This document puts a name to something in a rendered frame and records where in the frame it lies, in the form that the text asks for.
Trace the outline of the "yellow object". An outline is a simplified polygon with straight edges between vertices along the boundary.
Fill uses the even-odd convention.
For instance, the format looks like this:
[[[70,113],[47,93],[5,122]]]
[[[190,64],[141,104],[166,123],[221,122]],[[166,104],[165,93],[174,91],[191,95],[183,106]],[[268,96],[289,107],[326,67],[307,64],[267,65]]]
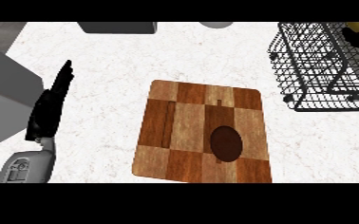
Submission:
[[[352,47],[359,47],[359,22],[347,22],[342,36]]]

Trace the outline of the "checkered wooden cutting board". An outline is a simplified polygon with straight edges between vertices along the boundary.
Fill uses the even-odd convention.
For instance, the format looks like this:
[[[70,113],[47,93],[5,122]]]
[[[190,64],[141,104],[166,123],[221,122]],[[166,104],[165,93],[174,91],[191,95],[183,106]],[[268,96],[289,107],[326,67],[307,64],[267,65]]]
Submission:
[[[152,81],[131,174],[183,182],[268,182],[259,91]]]

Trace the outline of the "dark grey box appliance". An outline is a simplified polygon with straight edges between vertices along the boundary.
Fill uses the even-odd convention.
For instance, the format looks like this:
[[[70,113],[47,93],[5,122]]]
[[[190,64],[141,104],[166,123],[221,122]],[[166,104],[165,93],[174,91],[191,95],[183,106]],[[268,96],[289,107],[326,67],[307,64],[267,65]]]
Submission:
[[[79,22],[85,33],[154,34],[156,22]]]

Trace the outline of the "grey round object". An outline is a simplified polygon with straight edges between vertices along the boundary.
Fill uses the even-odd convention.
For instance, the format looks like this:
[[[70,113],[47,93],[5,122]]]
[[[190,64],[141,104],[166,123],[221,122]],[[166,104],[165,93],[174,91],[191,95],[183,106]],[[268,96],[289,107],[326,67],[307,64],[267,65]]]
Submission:
[[[199,22],[206,28],[225,28],[233,24],[233,22]]]

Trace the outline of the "grey cabinet block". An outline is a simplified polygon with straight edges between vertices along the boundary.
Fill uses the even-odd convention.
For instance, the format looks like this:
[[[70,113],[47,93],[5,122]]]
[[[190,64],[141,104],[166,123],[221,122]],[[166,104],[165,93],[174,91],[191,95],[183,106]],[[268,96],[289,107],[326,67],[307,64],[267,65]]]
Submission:
[[[24,22],[0,22],[0,142],[26,128],[41,77],[7,55]]]

